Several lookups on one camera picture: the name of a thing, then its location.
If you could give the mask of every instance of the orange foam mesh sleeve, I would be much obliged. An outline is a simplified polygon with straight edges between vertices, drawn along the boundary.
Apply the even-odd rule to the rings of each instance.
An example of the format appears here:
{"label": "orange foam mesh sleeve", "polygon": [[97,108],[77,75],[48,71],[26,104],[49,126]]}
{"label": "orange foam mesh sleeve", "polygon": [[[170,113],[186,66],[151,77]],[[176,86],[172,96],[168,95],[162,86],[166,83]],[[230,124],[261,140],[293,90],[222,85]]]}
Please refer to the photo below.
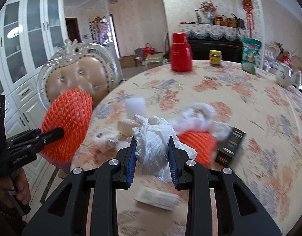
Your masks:
{"label": "orange foam mesh sleeve", "polygon": [[65,135],[46,145],[42,153],[56,162],[70,162],[86,137],[92,113],[92,98],[85,91],[70,89],[51,104],[41,132],[61,127]]}
{"label": "orange foam mesh sleeve", "polygon": [[211,163],[211,155],[216,146],[216,140],[207,132],[193,132],[188,131],[182,135],[178,135],[179,140],[194,148],[198,153],[195,161],[201,163],[203,166],[208,166]]}

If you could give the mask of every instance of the thermos lid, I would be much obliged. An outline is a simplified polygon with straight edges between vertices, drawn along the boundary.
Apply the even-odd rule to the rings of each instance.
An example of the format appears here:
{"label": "thermos lid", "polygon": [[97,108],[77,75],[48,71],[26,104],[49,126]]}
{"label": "thermos lid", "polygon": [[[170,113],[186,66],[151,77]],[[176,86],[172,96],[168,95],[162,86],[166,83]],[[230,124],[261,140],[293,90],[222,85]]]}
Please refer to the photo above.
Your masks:
{"label": "thermos lid", "polygon": [[211,50],[210,53],[212,55],[222,55],[222,52],[221,51],[214,51],[214,50]]}
{"label": "thermos lid", "polygon": [[174,33],[172,34],[172,38],[174,44],[188,43],[188,38],[185,33]]}

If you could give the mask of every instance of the red thermos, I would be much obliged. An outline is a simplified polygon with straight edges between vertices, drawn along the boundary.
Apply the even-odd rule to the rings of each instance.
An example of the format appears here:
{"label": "red thermos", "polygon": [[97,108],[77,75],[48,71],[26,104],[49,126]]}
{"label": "red thermos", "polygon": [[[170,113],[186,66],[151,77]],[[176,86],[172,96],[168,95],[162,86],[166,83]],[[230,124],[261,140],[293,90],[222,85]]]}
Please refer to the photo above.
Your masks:
{"label": "red thermos", "polygon": [[187,72],[192,70],[192,53],[185,33],[174,33],[173,44],[170,51],[172,70]]}

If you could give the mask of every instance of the red hanging decoration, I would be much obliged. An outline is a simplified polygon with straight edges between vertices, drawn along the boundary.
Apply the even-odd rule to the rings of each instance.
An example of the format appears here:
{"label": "red hanging decoration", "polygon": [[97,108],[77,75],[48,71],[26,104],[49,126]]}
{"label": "red hanging decoration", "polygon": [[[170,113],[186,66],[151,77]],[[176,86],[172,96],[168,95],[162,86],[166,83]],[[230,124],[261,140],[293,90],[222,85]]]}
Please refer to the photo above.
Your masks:
{"label": "red hanging decoration", "polygon": [[243,0],[242,1],[243,9],[246,11],[246,18],[247,18],[247,29],[249,29],[250,38],[252,38],[253,33],[252,30],[255,29],[254,27],[254,16],[253,16],[253,2],[252,0]]}

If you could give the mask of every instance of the flower vase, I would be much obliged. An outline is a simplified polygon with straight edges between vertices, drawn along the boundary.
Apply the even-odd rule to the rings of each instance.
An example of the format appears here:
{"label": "flower vase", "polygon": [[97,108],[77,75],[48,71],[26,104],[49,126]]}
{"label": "flower vase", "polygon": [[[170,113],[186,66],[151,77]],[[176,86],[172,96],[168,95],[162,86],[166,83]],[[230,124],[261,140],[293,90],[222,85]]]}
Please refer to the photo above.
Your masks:
{"label": "flower vase", "polygon": [[213,16],[212,12],[211,12],[211,11],[208,11],[208,12],[207,12],[207,20],[208,20],[208,22],[209,22],[211,25],[213,25],[213,19],[214,19],[214,16]]}

